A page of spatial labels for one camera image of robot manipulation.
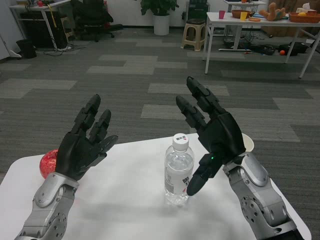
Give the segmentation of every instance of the orange basket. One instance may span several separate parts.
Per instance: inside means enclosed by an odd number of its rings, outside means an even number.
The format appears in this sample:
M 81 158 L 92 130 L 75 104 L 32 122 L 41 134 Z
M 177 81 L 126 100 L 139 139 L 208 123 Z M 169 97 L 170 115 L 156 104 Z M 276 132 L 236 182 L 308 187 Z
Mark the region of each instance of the orange basket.
M 317 24 L 320 22 L 320 14 L 306 16 L 298 16 L 297 12 L 289 12 L 289 20 L 294 23 L 308 23 L 308 24 Z

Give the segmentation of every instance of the beige stool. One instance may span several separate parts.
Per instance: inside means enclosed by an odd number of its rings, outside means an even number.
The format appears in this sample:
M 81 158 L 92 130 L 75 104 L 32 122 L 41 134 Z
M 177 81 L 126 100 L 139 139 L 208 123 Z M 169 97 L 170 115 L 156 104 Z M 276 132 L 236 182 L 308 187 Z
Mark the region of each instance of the beige stool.
M 69 43 L 69 37 L 75 36 L 75 32 L 72 29 L 70 19 L 67 16 L 62 17 L 60 19 L 61 19 L 61 23 L 62 23 L 62 27 L 63 27 L 63 31 L 64 31 L 64 34 L 65 34 L 66 41 Z M 69 29 L 71 29 L 69 32 L 66 32 L 67 28 L 65 28 L 65 22 L 67 22 L 67 24 L 70 27 Z
M 184 27 L 181 48 L 185 45 L 194 46 L 194 50 L 199 52 L 205 44 L 206 21 L 202 19 L 190 19 L 186 21 Z

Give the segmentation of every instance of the white bottle cap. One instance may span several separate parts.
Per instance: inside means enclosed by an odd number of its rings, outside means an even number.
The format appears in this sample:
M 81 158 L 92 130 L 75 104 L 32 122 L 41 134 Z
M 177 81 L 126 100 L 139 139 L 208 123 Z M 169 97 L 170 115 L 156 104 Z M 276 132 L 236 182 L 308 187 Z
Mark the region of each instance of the white bottle cap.
M 186 151 L 189 147 L 189 138 L 184 133 L 177 133 L 173 136 L 172 146 L 175 150 Z

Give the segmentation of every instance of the office chair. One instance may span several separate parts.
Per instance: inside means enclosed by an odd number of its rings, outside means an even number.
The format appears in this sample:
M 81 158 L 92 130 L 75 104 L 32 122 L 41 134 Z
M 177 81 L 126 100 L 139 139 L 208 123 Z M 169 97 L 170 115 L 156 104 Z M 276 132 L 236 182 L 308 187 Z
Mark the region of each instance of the office chair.
M 113 23 L 114 19 L 106 11 L 104 0 L 71 0 L 73 17 L 75 20 L 75 29 L 80 33 L 83 39 L 84 34 L 94 34 L 95 42 L 99 41 L 100 33 L 115 36 L 111 31 L 121 30 L 121 24 L 111 25 L 105 28 L 106 23 Z

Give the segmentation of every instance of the bottle label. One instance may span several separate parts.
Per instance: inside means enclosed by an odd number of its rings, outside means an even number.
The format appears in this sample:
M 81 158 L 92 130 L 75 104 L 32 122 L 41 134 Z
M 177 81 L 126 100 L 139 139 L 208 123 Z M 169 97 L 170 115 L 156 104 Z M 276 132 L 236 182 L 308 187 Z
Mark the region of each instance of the bottle label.
M 188 171 L 183 173 L 176 173 L 170 167 L 165 167 L 164 169 L 164 186 L 168 192 L 172 194 L 185 194 L 187 193 L 187 186 L 190 182 L 192 177 L 192 170 L 191 168 Z

